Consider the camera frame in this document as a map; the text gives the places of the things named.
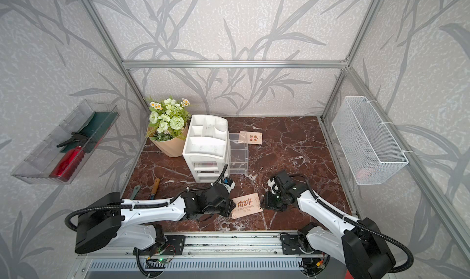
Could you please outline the beige printed postcard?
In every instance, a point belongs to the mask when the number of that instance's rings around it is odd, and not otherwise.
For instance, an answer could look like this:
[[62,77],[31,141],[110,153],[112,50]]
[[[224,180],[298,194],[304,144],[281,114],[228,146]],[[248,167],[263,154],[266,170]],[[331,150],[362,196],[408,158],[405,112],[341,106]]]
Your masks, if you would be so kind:
[[231,218],[237,219],[248,215],[257,214],[263,211],[258,193],[234,198],[236,207],[231,212]]
[[239,143],[262,145],[263,134],[259,132],[239,132]]

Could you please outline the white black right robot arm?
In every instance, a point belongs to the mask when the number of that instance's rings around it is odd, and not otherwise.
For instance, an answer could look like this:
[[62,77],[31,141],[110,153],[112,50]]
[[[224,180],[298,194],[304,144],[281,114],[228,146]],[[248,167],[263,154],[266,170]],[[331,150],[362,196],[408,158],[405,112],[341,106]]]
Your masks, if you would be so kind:
[[300,230],[304,252],[321,251],[335,258],[355,279],[381,279],[395,266],[387,242],[371,220],[337,209],[313,191],[304,176],[280,171],[268,180],[268,187],[263,208],[284,212],[295,206],[319,222]]

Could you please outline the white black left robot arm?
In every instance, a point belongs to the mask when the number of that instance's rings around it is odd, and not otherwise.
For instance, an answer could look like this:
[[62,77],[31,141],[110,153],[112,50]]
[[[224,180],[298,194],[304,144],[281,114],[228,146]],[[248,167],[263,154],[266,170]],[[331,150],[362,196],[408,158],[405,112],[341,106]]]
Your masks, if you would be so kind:
[[76,233],[75,253],[88,254],[104,247],[155,249],[165,244],[159,221],[198,220],[204,215],[229,217],[236,207],[230,178],[200,190],[187,190],[173,198],[133,200],[109,193],[90,206],[66,216]]

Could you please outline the clear plastic drawer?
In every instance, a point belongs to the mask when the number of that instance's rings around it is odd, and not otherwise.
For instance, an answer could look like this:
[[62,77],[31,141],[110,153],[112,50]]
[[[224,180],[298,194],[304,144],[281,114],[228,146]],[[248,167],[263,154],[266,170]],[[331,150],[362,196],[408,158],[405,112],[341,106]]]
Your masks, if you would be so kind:
[[239,133],[230,133],[231,156],[237,161],[248,159],[248,144],[239,139]]
[[238,155],[232,155],[230,161],[230,170],[231,175],[247,175],[248,174],[248,159],[243,157],[241,158]]

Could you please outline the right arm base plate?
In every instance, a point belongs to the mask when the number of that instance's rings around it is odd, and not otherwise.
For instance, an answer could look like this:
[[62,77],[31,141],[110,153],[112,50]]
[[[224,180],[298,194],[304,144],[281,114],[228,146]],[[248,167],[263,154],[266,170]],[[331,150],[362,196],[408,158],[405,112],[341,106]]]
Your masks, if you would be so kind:
[[284,255],[303,255],[304,252],[301,250],[299,243],[299,236],[297,234],[289,234],[287,232],[281,232],[279,239],[282,245],[282,252]]

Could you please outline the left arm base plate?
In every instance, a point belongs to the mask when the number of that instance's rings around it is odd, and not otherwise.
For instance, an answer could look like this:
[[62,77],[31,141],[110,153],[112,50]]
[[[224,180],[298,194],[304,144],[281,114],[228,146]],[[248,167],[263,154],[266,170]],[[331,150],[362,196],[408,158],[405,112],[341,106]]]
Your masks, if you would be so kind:
[[181,256],[184,250],[186,236],[184,235],[169,235],[165,237],[166,242],[162,246],[152,246],[145,250],[140,250],[140,256]]

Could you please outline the white plastic drawer organizer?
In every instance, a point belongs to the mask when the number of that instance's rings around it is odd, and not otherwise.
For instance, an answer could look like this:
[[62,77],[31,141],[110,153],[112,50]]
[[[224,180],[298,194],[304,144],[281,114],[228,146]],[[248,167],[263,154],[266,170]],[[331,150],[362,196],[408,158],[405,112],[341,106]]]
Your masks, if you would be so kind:
[[188,127],[183,157],[197,183],[214,183],[229,176],[230,137],[225,118],[196,114]]

